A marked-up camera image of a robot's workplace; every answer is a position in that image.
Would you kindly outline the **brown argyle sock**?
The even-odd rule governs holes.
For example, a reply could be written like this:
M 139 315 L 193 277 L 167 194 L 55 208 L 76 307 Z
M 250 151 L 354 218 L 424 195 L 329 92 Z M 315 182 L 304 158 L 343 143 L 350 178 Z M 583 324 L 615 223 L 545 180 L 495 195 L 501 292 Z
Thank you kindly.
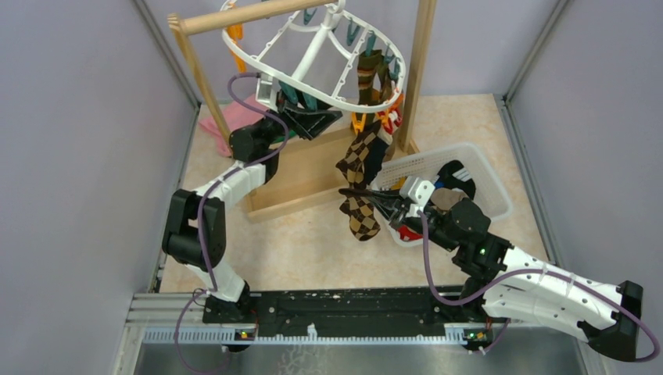
M 372 138 L 373 135 L 368 135 L 367 131 L 360 133 L 348 147 L 346 155 L 335 165 L 351 188 L 364 189 L 369 185 L 364 183 L 364 159 L 368 154 L 368 142 Z
M 374 205 L 364 197 L 347 197 L 339 210 L 349 217 L 349 229 L 358 241 L 369 241 L 381 230 Z

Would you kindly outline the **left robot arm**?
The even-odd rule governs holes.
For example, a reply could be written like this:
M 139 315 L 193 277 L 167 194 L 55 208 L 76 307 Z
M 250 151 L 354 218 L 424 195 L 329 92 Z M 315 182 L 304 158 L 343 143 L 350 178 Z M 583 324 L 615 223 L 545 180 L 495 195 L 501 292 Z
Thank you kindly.
M 161 248 L 197 273 L 206 285 L 202 293 L 222 301 L 220 310 L 228 320 L 241 323 L 251 310 L 250 301 L 243 297 L 249 286 L 224 256 L 226 212 L 274 178 L 281 150 L 292 138 L 311 139 L 342 114 L 324 103 L 306 109 L 282 98 L 278 98 L 276 109 L 254 99 L 236 98 L 233 104 L 257 119 L 231 132 L 227 145 L 235 161 L 226 171 L 192 191 L 178 189 L 173 193 Z

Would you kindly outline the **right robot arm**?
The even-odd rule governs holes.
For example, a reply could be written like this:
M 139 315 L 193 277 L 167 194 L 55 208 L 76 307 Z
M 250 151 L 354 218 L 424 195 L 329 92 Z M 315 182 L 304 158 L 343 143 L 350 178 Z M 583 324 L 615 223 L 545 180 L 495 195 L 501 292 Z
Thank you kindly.
M 632 281 L 605 284 L 537 259 L 491 234 L 491 220 L 469 198 L 442 211 L 433 203 L 398 191 L 342 188 L 348 199 L 367 201 L 381 213 L 423 237 L 425 273 L 433 297 L 458 306 L 469 322 L 483 317 L 520 320 L 566 333 L 595 352 L 625 363 L 636 354 L 643 288 Z M 443 297 L 432 279 L 430 244 L 453 252 L 452 262 L 468 275 L 458 299 Z

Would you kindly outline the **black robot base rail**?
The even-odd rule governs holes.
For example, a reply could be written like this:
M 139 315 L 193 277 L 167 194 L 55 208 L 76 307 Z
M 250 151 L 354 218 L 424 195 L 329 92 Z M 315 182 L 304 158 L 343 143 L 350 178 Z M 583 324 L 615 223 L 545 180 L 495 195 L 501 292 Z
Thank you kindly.
M 445 305 L 428 287 L 250 291 L 237 302 L 209 296 L 204 324 L 234 330 L 231 348 L 251 341 L 403 342 L 449 338 L 469 352 L 493 347 L 504 335 L 477 301 Z

